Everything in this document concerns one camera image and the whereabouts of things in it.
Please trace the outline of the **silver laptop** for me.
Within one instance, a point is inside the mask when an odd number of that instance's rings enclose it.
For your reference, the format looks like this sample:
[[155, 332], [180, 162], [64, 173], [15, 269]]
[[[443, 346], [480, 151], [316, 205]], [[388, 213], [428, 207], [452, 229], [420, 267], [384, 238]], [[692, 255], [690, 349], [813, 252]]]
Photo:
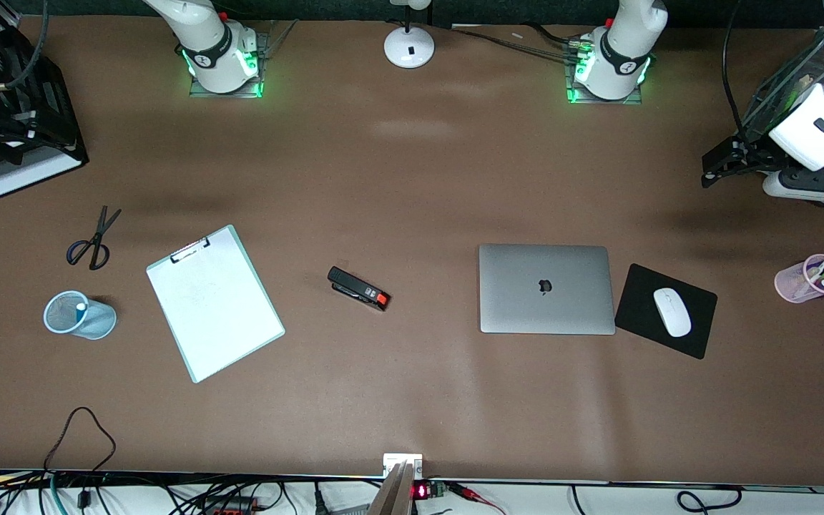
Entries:
[[593, 245], [479, 247], [483, 333], [614, 335], [609, 253]]

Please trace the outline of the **black stacked paper tray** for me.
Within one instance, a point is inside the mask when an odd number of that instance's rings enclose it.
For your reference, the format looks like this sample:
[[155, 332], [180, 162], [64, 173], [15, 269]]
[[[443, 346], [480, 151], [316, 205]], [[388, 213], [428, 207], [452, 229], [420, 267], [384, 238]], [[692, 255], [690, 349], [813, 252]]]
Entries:
[[20, 134], [46, 137], [62, 146], [27, 153], [0, 153], [0, 197], [56, 178], [89, 161], [81, 127], [62, 69], [49, 57], [35, 55], [33, 44], [0, 15], [0, 109], [36, 109], [36, 127]]

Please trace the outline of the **black mesh desk organizer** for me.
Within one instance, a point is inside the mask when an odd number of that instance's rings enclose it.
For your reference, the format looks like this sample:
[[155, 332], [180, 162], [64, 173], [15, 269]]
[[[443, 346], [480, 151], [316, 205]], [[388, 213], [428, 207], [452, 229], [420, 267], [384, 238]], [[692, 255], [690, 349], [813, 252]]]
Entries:
[[765, 161], [824, 167], [824, 29], [762, 82], [743, 121], [748, 137], [770, 146]]

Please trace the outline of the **pink translucent pen cup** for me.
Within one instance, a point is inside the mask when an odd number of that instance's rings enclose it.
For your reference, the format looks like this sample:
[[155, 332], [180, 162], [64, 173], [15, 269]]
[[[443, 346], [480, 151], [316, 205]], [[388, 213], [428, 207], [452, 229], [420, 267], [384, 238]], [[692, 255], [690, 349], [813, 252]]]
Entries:
[[774, 278], [776, 293], [789, 303], [801, 304], [824, 298], [824, 278], [810, 281], [824, 262], [824, 254], [814, 254], [804, 261], [779, 271]]

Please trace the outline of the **black scissors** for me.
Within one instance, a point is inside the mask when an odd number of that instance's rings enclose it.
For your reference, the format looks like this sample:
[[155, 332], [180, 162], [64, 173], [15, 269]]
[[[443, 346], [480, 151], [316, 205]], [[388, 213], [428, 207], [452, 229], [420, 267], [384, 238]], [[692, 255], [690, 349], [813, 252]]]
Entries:
[[91, 260], [89, 260], [89, 270], [91, 271], [101, 270], [110, 260], [110, 248], [104, 245], [102, 239], [104, 239], [105, 232], [117, 221], [123, 210], [118, 209], [109, 217], [107, 211], [108, 206], [102, 206], [92, 237], [78, 240], [68, 247], [65, 258], [70, 265], [77, 265], [88, 253], [91, 253]]

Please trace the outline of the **white computer mouse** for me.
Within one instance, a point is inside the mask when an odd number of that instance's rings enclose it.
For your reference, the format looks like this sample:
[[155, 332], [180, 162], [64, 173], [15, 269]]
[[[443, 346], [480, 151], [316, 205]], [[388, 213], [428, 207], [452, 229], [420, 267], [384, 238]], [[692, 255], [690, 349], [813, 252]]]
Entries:
[[680, 294], [674, 289], [662, 288], [655, 290], [652, 296], [667, 334], [671, 337], [689, 335], [691, 317]]

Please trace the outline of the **black mouse pad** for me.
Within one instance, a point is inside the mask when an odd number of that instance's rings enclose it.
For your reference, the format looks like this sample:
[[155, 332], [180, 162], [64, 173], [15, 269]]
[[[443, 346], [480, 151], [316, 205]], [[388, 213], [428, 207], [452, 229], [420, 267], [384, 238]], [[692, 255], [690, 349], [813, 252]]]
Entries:
[[[653, 292], [662, 288], [676, 290], [684, 300], [691, 317], [689, 335], [671, 337], [664, 329], [653, 300]], [[627, 281], [622, 289], [615, 323], [618, 328], [628, 330], [629, 333], [701, 360], [705, 358], [717, 303], [718, 296], [712, 291], [634, 263], [629, 268]]]

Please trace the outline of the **light blue mesh pen cup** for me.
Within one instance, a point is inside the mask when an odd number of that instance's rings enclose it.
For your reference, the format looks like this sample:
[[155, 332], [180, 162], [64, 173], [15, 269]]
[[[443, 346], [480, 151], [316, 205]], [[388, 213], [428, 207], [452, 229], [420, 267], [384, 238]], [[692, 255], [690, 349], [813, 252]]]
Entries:
[[[77, 303], [86, 303], [84, 313], [76, 313]], [[101, 301], [92, 300], [77, 290], [62, 291], [45, 306], [42, 320], [56, 335], [74, 335], [89, 341], [104, 338], [117, 325], [117, 312]]]

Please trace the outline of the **white round lamp base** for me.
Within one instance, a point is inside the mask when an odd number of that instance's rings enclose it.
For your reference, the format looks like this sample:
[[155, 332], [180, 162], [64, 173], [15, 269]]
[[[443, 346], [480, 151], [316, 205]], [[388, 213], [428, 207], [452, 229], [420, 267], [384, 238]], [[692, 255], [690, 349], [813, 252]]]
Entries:
[[386, 58], [396, 67], [415, 69], [424, 66], [434, 55], [434, 39], [422, 27], [412, 23], [413, 11], [431, 13], [433, 0], [389, 0], [393, 6], [403, 7], [403, 20], [390, 32], [383, 43]]

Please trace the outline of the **black stapler with red tip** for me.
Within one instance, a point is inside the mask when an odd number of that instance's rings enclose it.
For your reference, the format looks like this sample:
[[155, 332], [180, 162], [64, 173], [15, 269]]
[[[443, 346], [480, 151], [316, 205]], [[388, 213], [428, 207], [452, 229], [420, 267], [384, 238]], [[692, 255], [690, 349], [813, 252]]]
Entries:
[[330, 281], [330, 286], [338, 293], [359, 300], [380, 312], [385, 312], [390, 303], [391, 296], [385, 291], [336, 266], [329, 270], [327, 279]]

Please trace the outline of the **white small box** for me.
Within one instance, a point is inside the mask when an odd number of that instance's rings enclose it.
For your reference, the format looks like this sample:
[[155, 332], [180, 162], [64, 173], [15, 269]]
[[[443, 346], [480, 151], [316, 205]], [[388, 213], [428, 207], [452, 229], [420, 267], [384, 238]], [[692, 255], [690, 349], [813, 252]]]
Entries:
[[384, 453], [382, 464], [384, 479], [389, 475], [394, 466], [402, 464], [412, 465], [414, 469], [414, 479], [416, 481], [424, 479], [423, 456], [421, 453]]

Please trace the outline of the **wooden bars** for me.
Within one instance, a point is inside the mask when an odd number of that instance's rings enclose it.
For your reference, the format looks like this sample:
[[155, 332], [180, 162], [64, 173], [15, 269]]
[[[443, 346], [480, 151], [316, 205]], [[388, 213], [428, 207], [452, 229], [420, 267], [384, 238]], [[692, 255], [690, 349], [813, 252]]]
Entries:
[[416, 461], [393, 463], [366, 515], [411, 515]]

